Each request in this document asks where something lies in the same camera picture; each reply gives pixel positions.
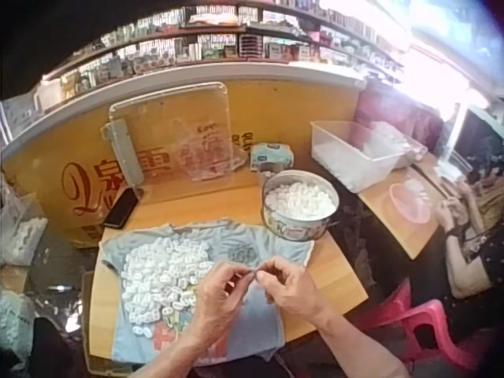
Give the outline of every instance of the wooden tabletop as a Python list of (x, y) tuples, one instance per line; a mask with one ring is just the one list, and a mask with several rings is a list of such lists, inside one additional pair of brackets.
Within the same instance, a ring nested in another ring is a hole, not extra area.
[(448, 198), (451, 196), (458, 196), (458, 193), (456, 192), (452, 184), (442, 182), (441, 178), (438, 176), (437, 172), (435, 171), (437, 162), (438, 159), (430, 152), (427, 152), (424, 158), (414, 165), (428, 177), (428, 179), (437, 187), (438, 191), (440, 191), (444, 197)]
[[(240, 175), (235, 185), (257, 181), (252, 173), (242, 172)], [(244, 224), (262, 224), (261, 193), (257, 184), (238, 188), (228, 187), (223, 191), (172, 201), (153, 201), (153, 198), (158, 197), (155, 193), (164, 193), (163, 196), (166, 196), (166, 192), (172, 190), (171, 187), (170, 183), (146, 185), (145, 198), (149, 200), (140, 202), (124, 230), (106, 228), (103, 240), (121, 232), (140, 228), (152, 228), (166, 223), (184, 225), (191, 222), (213, 221), (222, 217)], [(102, 263), (102, 253), (100, 249), (91, 295), (90, 352), (95, 356), (110, 358), (120, 300), (120, 281), (116, 273)], [(350, 311), (368, 298), (350, 264), (328, 233), (315, 242), (308, 270), (312, 273), (317, 287), (340, 313)], [(314, 330), (310, 324), (288, 314), (282, 313), (282, 319), (287, 341)]]
[[(408, 179), (419, 180), (428, 194), (431, 203), (431, 219), (426, 224), (409, 222), (394, 207), (388, 194), (393, 183), (405, 183)], [(435, 187), (412, 168), (392, 171), (387, 179), (368, 187), (358, 196), (388, 228), (412, 260), (417, 258), (438, 227), (433, 210), (438, 202), (444, 199)]]

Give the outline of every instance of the pink plastic stool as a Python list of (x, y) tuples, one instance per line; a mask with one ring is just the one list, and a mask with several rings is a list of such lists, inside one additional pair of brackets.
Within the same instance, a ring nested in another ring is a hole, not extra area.
[[(441, 355), (452, 365), (466, 370), (474, 370), (478, 366), (493, 334), (492, 330), (482, 330), (456, 345), (451, 340), (447, 317), (439, 300), (433, 299), (411, 308), (409, 280), (403, 281), (384, 303), (359, 319), (356, 327), (366, 331), (393, 323), (400, 323), (406, 335), (406, 352), (401, 356), (404, 362), (415, 362)], [(432, 326), (439, 349), (422, 349), (414, 331), (423, 324)]]
[(391, 319), (395, 319), (408, 309), (411, 309), (411, 286), (410, 280), (406, 279), (402, 281), (390, 297), (385, 299), (375, 309), (371, 309), (365, 313), (354, 325), (361, 331), (378, 328), (390, 324)]

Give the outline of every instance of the black phone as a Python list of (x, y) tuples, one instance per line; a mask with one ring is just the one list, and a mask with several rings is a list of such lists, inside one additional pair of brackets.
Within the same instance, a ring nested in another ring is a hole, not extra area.
[[(143, 192), (141, 189), (137, 189), (137, 193), (142, 195)], [(128, 221), (129, 216), (132, 215), (137, 203), (139, 203), (139, 199), (135, 191), (130, 187), (126, 188), (116, 203), (114, 203), (103, 225), (117, 230), (122, 229)]]

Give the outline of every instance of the clear plastic container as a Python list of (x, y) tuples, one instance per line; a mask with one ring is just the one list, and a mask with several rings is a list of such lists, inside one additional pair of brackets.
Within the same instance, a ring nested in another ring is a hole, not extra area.
[(384, 180), (403, 154), (401, 146), (354, 122), (311, 124), (312, 158), (352, 193)]

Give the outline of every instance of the metal bucket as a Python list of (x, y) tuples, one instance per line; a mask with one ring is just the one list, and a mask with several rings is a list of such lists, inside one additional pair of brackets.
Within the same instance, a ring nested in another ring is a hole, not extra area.
[(290, 169), (277, 173), (267, 179), (262, 187), (261, 216), (265, 226), (275, 235), (292, 242), (306, 242), (319, 239), (330, 225), (332, 213), (317, 220), (298, 220), (278, 214), (266, 205), (266, 195), (280, 185), (307, 183), (320, 186), (331, 198), (336, 209), (339, 206), (339, 196), (334, 187), (326, 179), (306, 171)]

